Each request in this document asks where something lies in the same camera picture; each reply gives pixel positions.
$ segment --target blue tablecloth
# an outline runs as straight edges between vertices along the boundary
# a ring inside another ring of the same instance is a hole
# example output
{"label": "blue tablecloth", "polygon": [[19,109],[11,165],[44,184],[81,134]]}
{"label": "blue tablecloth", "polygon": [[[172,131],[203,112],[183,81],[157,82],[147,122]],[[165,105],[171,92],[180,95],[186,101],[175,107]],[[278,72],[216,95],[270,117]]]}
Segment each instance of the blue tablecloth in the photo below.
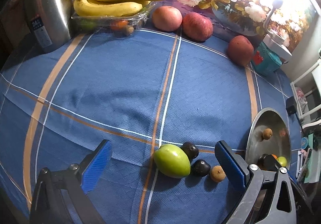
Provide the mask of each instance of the blue tablecloth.
{"label": "blue tablecloth", "polygon": [[244,154],[264,107],[288,127],[292,173],[301,143],[299,124],[285,110],[293,95],[285,74],[263,78],[238,67],[226,47],[216,37],[198,44],[144,29],[124,40],[79,35],[43,54],[27,36],[0,76],[1,187],[28,216],[41,168],[79,163],[108,139],[112,159],[88,193],[106,223],[220,223],[240,197],[228,179],[166,177],[150,163],[155,149],[192,141],[199,158],[217,165],[215,143]]}

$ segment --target metal tray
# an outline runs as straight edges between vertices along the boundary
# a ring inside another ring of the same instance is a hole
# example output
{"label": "metal tray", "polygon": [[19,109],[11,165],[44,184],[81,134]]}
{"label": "metal tray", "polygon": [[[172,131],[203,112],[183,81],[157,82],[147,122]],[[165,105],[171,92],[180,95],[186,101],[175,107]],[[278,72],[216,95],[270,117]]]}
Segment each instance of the metal tray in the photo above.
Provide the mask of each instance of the metal tray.
{"label": "metal tray", "polygon": [[[273,132],[269,140],[262,139],[262,132],[270,128]],[[255,117],[246,147],[245,161],[248,164],[257,164],[261,155],[275,154],[287,159],[287,168],[291,165],[291,142],[288,129],[280,114],[272,108],[262,109]]]}

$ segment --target screw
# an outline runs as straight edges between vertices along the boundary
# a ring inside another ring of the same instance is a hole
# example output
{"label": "screw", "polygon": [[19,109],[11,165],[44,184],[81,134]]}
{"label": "screw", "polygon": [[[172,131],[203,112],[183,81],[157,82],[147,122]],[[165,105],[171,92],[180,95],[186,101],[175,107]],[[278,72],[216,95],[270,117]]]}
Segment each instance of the screw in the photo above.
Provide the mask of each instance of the screw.
{"label": "screw", "polygon": [[259,167],[255,164],[251,164],[250,165],[250,169],[253,170],[253,171],[257,171],[259,169]]}
{"label": "screw", "polygon": [[41,169],[41,173],[42,174],[46,174],[48,172],[48,168],[43,168],[43,169]]}
{"label": "screw", "polygon": [[287,172],[286,168],[284,168],[284,167],[280,168],[280,172],[283,173],[283,174],[286,174],[286,172]]}
{"label": "screw", "polygon": [[78,164],[77,163],[70,164],[69,169],[73,171],[78,169]]}

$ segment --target stainless steel kettle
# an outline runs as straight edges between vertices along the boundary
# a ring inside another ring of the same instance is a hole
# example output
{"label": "stainless steel kettle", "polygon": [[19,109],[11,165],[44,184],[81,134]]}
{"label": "stainless steel kettle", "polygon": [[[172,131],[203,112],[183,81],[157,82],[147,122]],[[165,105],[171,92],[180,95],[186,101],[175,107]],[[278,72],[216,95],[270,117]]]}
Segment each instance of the stainless steel kettle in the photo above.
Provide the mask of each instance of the stainless steel kettle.
{"label": "stainless steel kettle", "polygon": [[65,44],[73,36],[72,0],[23,0],[26,22],[46,53]]}

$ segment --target green fruit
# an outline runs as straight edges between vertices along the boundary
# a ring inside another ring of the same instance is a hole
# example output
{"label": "green fruit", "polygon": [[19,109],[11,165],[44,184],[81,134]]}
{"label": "green fruit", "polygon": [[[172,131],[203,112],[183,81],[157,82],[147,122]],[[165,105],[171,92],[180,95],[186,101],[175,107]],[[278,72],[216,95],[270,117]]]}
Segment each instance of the green fruit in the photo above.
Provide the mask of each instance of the green fruit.
{"label": "green fruit", "polygon": [[281,156],[278,158],[278,162],[281,164],[282,167],[286,167],[288,164],[288,161],[285,157]]}
{"label": "green fruit", "polygon": [[154,161],[161,173],[172,178],[189,175],[191,166],[185,152],[173,144],[164,144],[154,152]]}

